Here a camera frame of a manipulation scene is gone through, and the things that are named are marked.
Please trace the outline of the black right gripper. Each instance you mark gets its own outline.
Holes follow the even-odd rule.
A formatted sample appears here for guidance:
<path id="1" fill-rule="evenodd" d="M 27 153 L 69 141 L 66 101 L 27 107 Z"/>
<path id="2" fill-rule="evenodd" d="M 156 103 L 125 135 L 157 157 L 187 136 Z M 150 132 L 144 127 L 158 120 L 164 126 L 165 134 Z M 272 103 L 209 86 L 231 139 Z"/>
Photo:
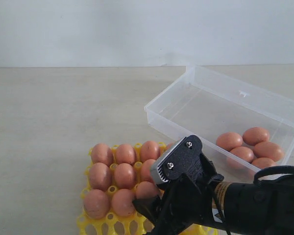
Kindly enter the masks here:
<path id="1" fill-rule="evenodd" d="M 217 204 L 217 212 L 221 211 L 213 183 L 221 182 L 224 177 L 204 154 L 200 155 L 200 163 L 195 180 L 183 173 L 168 184 L 157 185 L 164 190 L 162 199 L 157 195 L 132 201 L 135 210 L 154 225 L 151 235 L 177 235 L 193 224 L 224 228 L 224 216 L 216 222 L 212 215 L 213 202 Z"/>

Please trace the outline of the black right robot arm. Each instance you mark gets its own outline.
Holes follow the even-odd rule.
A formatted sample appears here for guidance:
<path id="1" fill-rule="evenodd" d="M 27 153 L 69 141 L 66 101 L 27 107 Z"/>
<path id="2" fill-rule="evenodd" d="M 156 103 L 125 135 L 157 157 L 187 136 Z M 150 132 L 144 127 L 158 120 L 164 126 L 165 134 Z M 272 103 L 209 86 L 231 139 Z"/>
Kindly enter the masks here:
<path id="1" fill-rule="evenodd" d="M 222 181 L 204 155 L 196 165 L 195 181 L 183 173 L 163 196 L 133 201 L 153 235 L 177 235 L 193 224 L 227 234 L 294 235 L 294 166 L 262 169 L 246 184 Z"/>

